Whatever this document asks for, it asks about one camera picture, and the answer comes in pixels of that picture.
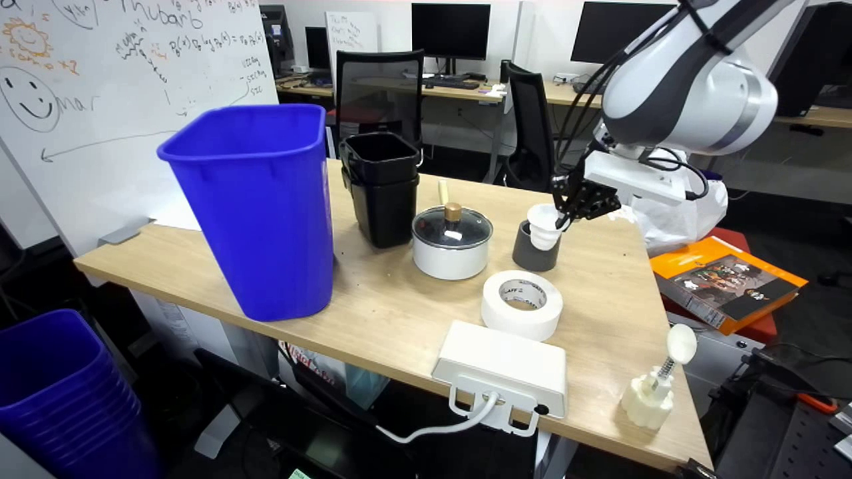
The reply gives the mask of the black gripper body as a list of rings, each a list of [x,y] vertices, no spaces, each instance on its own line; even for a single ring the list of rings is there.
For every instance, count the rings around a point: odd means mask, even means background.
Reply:
[[[620,206],[620,198],[609,186],[587,181],[583,176],[557,177],[557,209],[568,220],[600,217],[617,206]]]

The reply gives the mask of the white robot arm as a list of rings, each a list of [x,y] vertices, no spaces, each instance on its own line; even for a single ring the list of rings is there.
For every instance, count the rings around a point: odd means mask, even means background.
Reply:
[[[592,145],[555,172],[557,225],[617,206],[620,193],[664,204],[706,197],[656,150],[732,153],[776,119],[778,87],[741,48],[793,0],[680,0],[617,48],[577,89],[601,97]]]

